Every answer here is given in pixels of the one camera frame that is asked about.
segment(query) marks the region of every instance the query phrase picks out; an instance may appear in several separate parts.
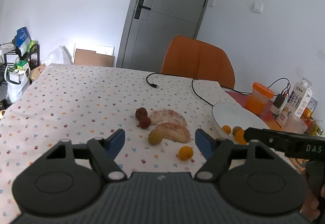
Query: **packaged item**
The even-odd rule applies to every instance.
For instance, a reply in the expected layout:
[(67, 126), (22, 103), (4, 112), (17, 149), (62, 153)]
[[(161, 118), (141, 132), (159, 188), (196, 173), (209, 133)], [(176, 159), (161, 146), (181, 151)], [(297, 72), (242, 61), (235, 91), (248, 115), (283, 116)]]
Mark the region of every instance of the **packaged item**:
[(314, 126), (315, 126), (315, 121), (314, 120), (311, 120), (311, 122), (310, 122), (310, 125), (308, 126), (308, 129), (306, 130), (306, 133), (308, 134), (308, 135), (310, 135), (311, 136), (311, 132), (313, 131), (313, 129), (314, 129)]
[(20, 28), (17, 30), (17, 35), (15, 36), (15, 43), (18, 48), (16, 48), (16, 52), (18, 56), (21, 58), (28, 50), (30, 44), (30, 36), (26, 27)]
[(16, 67), (17, 69), (24, 71), (28, 69), (29, 65), (28, 62), (26, 61), (20, 61), (19, 63), (16, 64)]
[(28, 46), (27, 52), (34, 52), (35, 47), (37, 46), (37, 43), (38, 43), (38, 42), (36, 42), (36, 41), (34, 41), (34, 40), (31, 40), (31, 41), (30, 41), (30, 44), (29, 44), (29, 46)]
[(290, 113), (300, 118), (312, 95), (313, 92), (311, 91), (311, 85), (308, 84), (305, 79), (301, 82), (297, 82), (287, 103), (277, 118), (277, 123), (283, 127)]
[(8, 70), (9, 73), (9, 80), (11, 82), (15, 82), (17, 84), (20, 84), (24, 75), (25, 75), (25, 71), (19, 70), (19, 69), (15, 69), (14, 71), (11, 71), (10, 69)]
[(304, 115), (301, 115), (301, 118), (300, 119), (303, 122), (305, 122), (305, 124), (307, 125), (308, 128), (310, 128), (313, 125), (313, 123), (315, 123), (315, 120), (313, 120), (311, 117), (310, 118), (306, 118)]
[(311, 130), (311, 136), (321, 137), (324, 131), (323, 125), (323, 121), (316, 121)]
[(303, 111), (303, 116), (309, 119), (313, 114), (313, 112), (315, 111), (317, 104), (318, 101), (311, 97), (307, 107)]

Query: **tissue box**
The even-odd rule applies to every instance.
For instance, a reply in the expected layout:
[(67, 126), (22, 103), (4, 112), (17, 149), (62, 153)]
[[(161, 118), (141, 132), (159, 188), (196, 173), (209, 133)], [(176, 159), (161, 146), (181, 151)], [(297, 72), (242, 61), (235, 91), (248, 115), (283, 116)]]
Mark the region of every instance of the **tissue box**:
[(16, 67), (17, 69), (24, 71), (28, 69), (29, 65), (28, 62), (26, 61), (20, 61), (19, 63), (16, 64)]
[(9, 69), (8, 73), (9, 73), (9, 81), (20, 84), (24, 77), (25, 71), (18, 70), (18, 69), (12, 71), (11, 69)]
[(283, 127), (290, 113), (300, 118), (312, 95), (311, 86), (306, 80), (303, 79), (301, 82), (297, 82), (287, 103), (277, 118), (277, 123)]

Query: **table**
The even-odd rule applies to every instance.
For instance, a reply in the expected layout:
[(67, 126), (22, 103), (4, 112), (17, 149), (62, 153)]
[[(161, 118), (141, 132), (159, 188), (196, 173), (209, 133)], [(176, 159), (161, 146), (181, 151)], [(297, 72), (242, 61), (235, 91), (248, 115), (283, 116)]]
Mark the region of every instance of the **table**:
[[(242, 107), (245, 106), (246, 101), (248, 100), (248, 96), (242, 95), (236, 92), (227, 92), (233, 99), (235, 99)], [(271, 130), (277, 130), (280, 131), (281, 127), (280, 125), (275, 121), (275, 118), (272, 115), (272, 112), (270, 111), (270, 107), (273, 104), (273, 102), (270, 100), (267, 105), (265, 106), (264, 111), (260, 115), (261, 120), (263, 120)], [(289, 160), (292, 162), (292, 164), (295, 166), (295, 168), (302, 172), (305, 170), (305, 163), (306, 160), (304, 159), (297, 159), (297, 158), (289, 158)]]
[[(12, 105), (0, 121), (0, 224), (11, 222), (18, 207), (11, 194), (16, 176), (62, 138), (73, 144), (103, 136), (115, 130), (126, 131), (126, 142), (115, 162), (130, 176), (134, 171), (191, 172), (204, 164), (194, 141), (196, 129), (202, 128), (217, 138), (211, 106), (191, 89), (191, 79), (155, 75), (150, 87), (149, 73), (135, 70), (80, 66), (50, 65), (33, 82), (22, 98)], [(196, 92), (212, 104), (237, 102), (217, 82), (195, 81)], [(188, 123), (194, 149), (191, 160), (176, 157), (185, 144), (167, 139), (150, 146), (146, 130), (137, 127), (135, 110), (173, 109)], [(77, 161), (88, 166), (88, 161)]]

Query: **white plastic bag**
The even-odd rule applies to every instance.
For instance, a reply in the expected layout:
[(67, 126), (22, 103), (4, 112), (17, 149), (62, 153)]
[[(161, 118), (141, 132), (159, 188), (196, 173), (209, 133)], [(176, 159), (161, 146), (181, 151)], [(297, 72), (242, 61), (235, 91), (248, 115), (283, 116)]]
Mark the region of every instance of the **white plastic bag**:
[(69, 56), (62, 46), (59, 46), (54, 51), (49, 53), (42, 62), (49, 66), (50, 64), (71, 64)]
[[(8, 66), (6, 67), (6, 69), (4, 71), (4, 79), (7, 81), (7, 84), (8, 84), (7, 100), (11, 104), (13, 104), (22, 96), (22, 94), (29, 87), (29, 76), (24, 74), (20, 84), (13, 84), (7, 79), (7, 69), (8, 69)], [(26, 72), (29, 75), (30, 69), (28, 68), (26, 70)]]

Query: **orange lid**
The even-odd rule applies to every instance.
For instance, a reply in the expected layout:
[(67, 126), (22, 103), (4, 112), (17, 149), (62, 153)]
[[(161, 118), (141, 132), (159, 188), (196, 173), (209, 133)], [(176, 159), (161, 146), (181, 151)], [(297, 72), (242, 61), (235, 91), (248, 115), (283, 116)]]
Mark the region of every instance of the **orange lid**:
[(258, 91), (259, 93), (261, 93), (264, 96), (267, 96), (268, 98), (273, 98), (274, 97), (274, 93), (268, 89), (266, 86), (260, 84), (260, 83), (254, 83), (253, 84), (253, 88)]

